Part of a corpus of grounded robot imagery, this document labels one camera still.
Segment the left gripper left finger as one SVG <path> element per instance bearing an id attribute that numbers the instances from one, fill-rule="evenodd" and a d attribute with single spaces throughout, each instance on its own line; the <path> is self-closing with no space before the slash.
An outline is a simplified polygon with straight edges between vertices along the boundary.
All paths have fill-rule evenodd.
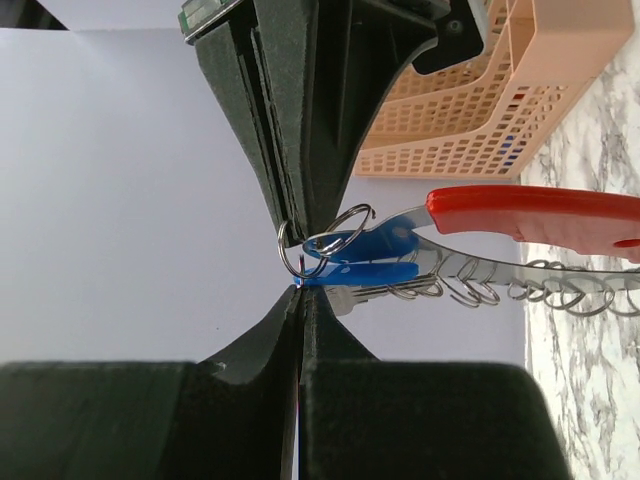
<path id="1" fill-rule="evenodd" d="M 1 368 L 5 479 L 287 479 L 302 293 L 200 362 Z"/>

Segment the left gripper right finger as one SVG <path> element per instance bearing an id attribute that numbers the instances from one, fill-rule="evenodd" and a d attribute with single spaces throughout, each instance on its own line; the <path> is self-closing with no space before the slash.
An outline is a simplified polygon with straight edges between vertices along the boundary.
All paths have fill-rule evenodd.
<path id="1" fill-rule="evenodd" d="M 567 479 L 543 394 L 524 369 L 375 357 L 320 288 L 300 293 L 303 479 Z"/>

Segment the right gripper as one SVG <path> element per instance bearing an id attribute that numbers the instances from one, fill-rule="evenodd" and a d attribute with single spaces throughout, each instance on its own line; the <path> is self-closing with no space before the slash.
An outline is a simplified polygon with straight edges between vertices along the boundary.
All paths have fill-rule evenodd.
<path id="1" fill-rule="evenodd" d="M 289 240 L 336 218 L 384 96 L 488 46 L 482 1 L 187 1 L 187 44 Z"/>

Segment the blue tagged key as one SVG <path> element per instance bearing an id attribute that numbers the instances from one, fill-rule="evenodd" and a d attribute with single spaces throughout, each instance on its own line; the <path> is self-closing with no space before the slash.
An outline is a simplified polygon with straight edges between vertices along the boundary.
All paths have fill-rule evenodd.
<path id="1" fill-rule="evenodd" d="M 355 230 L 336 230 L 361 212 L 367 220 L 375 217 L 375 211 L 368 204 L 350 208 L 330 225 L 327 232 L 303 244 L 297 267 L 289 263 L 285 252 L 289 222 L 283 221 L 278 228 L 278 253 L 293 275 L 295 285 L 298 288 L 323 288 L 338 316 L 386 295 L 414 300 L 429 283 L 419 274 L 419 240 L 407 222 L 388 219 L 369 230 L 364 224 Z"/>

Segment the red handled keyring with rings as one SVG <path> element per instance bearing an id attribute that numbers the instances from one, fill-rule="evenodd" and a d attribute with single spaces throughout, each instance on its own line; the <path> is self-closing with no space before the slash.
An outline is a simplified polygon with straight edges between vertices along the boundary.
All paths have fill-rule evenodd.
<path id="1" fill-rule="evenodd" d="M 434 227 L 442 235 L 489 233 L 518 243 L 561 247 L 580 255 L 631 262 L 623 271 L 594 271 L 558 260 L 524 264 L 481 258 L 447 248 L 418 234 Z M 424 204 L 396 214 L 372 229 L 371 260 L 407 260 L 427 278 L 424 294 L 449 293 L 461 305 L 497 305 L 503 286 L 514 300 L 544 302 L 575 312 L 589 296 L 595 310 L 639 287 L 639 200 L 620 194 L 519 185 L 443 188 Z"/>

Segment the peach desk file organizer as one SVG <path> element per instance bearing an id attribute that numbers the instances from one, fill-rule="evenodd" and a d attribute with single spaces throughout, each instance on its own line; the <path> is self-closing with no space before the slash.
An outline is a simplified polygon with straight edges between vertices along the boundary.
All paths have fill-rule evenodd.
<path id="1" fill-rule="evenodd" d="M 404 70 L 357 157 L 369 177 L 512 179 L 635 30 L 633 4 L 488 1 L 480 56 Z"/>

